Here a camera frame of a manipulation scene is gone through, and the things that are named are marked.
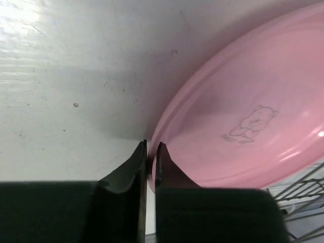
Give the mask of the pink plastic plate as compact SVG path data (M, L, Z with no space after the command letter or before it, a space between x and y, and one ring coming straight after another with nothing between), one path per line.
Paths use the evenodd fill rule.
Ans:
M323 159L323 3L271 20L205 63L161 116L160 143L202 187L264 188Z

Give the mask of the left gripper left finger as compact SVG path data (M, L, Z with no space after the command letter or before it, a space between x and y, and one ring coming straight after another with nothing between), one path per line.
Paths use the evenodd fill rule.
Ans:
M145 242L147 143L100 180L1 183L1 242Z

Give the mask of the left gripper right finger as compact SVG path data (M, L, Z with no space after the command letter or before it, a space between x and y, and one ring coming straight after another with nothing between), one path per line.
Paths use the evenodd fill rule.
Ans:
M264 190L204 188L160 143L156 155L157 242L289 242L282 213Z

